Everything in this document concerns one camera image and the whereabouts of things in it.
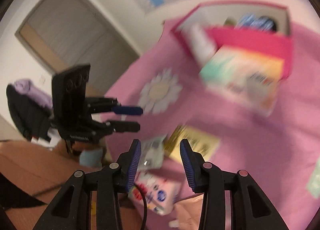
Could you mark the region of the left hand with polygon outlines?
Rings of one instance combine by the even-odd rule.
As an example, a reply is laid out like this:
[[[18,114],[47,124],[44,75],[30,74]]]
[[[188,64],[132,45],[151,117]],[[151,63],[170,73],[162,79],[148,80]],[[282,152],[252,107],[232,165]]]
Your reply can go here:
[[[74,160],[84,167],[101,168],[103,166],[105,147],[87,142],[75,142],[71,149],[65,140],[61,139],[53,152],[62,157]]]

